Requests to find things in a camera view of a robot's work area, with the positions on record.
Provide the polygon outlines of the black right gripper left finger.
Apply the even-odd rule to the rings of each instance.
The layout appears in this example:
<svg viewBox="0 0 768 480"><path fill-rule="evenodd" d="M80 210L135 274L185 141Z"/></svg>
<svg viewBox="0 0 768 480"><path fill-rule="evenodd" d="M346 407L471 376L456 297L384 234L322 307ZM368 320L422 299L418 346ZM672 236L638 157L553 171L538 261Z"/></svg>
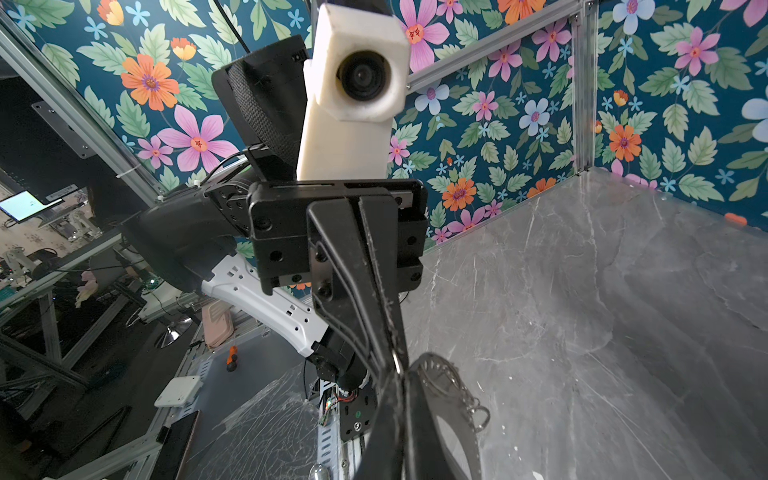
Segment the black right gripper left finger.
<svg viewBox="0 0 768 480"><path fill-rule="evenodd" d="M406 378L403 370L387 379L355 479L395 480L402 477Z"/></svg>

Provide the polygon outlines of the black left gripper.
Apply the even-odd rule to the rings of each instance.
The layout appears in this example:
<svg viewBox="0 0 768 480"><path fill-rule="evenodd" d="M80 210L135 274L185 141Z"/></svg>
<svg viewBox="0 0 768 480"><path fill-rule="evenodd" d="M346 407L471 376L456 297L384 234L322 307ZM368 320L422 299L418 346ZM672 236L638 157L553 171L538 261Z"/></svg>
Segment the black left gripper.
<svg viewBox="0 0 768 480"><path fill-rule="evenodd" d="M398 293L421 282L427 200L418 180L253 184L250 238L264 292L311 273L321 316L371 376L406 372Z"/></svg>

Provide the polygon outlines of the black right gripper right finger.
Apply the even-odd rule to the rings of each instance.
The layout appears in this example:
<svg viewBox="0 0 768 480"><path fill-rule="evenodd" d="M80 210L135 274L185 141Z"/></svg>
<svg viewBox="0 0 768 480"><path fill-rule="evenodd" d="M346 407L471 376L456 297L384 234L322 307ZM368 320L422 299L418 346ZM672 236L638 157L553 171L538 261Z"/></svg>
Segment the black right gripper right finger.
<svg viewBox="0 0 768 480"><path fill-rule="evenodd" d="M460 479L455 461L445 451L419 376L405 381L404 466L407 479Z"/></svg>

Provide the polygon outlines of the large keyring with red grip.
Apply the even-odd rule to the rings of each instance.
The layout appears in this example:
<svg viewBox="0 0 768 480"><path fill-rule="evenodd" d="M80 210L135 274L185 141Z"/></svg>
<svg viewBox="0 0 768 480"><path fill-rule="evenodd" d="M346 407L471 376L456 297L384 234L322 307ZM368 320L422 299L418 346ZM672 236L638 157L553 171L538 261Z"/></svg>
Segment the large keyring with red grip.
<svg viewBox="0 0 768 480"><path fill-rule="evenodd" d="M478 436L489 424L489 409L471 393L458 368L446 358L424 353L412 369L418 374L426 395L449 472L457 479L482 479Z"/></svg>

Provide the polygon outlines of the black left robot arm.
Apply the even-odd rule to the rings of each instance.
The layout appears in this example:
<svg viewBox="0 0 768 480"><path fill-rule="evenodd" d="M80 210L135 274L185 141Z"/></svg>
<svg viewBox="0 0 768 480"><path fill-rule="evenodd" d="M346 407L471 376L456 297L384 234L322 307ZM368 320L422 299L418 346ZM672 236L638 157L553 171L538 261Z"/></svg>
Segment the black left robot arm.
<svg viewBox="0 0 768 480"><path fill-rule="evenodd" d="M261 141L120 230L161 278L262 320L323 379L381 387L409 365L399 296L421 282L428 192L413 179L297 179L307 60L293 36L217 70L227 110Z"/></svg>

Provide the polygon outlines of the metal spoon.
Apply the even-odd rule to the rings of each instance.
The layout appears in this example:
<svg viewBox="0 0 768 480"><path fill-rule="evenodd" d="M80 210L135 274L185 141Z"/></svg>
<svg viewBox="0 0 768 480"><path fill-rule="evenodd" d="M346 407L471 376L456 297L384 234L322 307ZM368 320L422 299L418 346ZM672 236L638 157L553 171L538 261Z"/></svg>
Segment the metal spoon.
<svg viewBox="0 0 768 480"><path fill-rule="evenodd" d="M320 463L310 467L308 480L331 480L331 471Z"/></svg>

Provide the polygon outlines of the white flat box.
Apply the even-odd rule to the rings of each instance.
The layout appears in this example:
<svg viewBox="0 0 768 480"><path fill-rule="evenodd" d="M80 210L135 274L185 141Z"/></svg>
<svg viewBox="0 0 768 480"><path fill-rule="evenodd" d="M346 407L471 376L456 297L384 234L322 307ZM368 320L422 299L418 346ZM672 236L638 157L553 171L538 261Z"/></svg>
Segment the white flat box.
<svg viewBox="0 0 768 480"><path fill-rule="evenodd" d="M203 386L199 375L172 378L154 401L160 408L179 408L190 404Z"/></svg>

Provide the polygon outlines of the aluminium left diagonal bar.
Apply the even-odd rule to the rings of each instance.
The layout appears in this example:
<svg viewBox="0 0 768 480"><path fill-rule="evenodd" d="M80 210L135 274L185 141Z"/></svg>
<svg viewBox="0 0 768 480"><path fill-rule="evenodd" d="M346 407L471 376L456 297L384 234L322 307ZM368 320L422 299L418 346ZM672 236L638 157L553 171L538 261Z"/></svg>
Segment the aluminium left diagonal bar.
<svg viewBox="0 0 768 480"><path fill-rule="evenodd" d="M166 193L6 13L1 14L1 56L146 205L155 205Z"/></svg>

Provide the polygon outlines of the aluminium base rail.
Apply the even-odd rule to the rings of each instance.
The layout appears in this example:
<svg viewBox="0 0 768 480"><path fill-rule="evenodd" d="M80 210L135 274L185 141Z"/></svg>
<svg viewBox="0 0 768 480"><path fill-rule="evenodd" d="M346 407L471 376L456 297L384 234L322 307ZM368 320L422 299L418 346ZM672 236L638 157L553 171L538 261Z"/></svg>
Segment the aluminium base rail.
<svg viewBox="0 0 768 480"><path fill-rule="evenodd" d="M353 477L362 456L362 420L344 441L342 407L331 385L306 398L303 363L272 380L218 358L197 369L192 403L162 409L148 431L68 473L70 479L308 479L316 463L331 479Z"/></svg>

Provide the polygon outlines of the aluminium frame post back left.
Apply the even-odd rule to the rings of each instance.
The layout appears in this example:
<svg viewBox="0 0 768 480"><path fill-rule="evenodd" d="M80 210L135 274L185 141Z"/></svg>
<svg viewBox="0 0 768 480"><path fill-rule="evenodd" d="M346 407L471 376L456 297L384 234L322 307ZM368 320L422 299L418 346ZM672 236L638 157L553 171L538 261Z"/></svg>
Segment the aluminium frame post back left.
<svg viewBox="0 0 768 480"><path fill-rule="evenodd" d="M577 175L589 170L595 162L599 2L580 1L579 6L572 21L575 70L572 119Z"/></svg>

